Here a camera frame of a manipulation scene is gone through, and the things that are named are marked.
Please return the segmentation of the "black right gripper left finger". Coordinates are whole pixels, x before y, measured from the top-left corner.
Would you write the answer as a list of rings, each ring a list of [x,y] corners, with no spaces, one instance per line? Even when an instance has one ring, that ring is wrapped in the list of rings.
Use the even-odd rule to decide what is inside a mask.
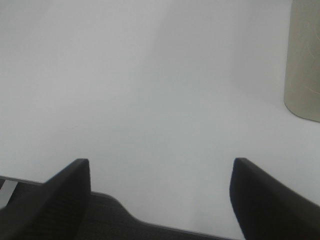
[[[76,159],[0,211],[2,240],[73,240],[90,199],[90,166]]]

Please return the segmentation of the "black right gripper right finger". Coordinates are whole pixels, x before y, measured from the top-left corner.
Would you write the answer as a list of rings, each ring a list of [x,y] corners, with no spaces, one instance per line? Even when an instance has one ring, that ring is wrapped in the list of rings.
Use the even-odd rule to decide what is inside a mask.
[[[246,158],[233,162],[229,196],[247,240],[320,238],[320,207]]]

